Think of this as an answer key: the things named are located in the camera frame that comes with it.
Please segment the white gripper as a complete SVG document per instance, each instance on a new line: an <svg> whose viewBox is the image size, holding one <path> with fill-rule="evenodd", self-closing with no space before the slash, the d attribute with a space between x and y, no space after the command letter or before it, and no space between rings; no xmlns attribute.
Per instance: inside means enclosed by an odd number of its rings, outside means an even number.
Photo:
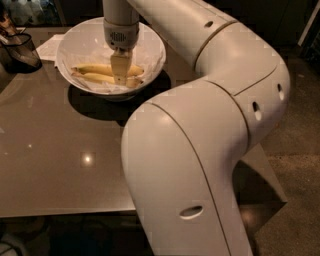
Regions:
<svg viewBox="0 0 320 256"><path fill-rule="evenodd" d="M132 63L132 51L139 38L139 22L131 24L115 24L103 20L104 37L107 45L115 50L110 57L114 81L118 85L125 85L127 74Z"/></svg>

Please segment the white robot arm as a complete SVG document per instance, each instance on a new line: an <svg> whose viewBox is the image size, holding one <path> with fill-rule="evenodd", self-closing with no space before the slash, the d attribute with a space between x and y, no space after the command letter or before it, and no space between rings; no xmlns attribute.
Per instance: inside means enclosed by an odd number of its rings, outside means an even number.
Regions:
<svg viewBox="0 0 320 256"><path fill-rule="evenodd" d="M281 56L203 0L103 0L105 39L129 50L138 21L197 73L128 119L121 155L137 214L156 256L253 256L232 174L278 123L290 76Z"/></svg>

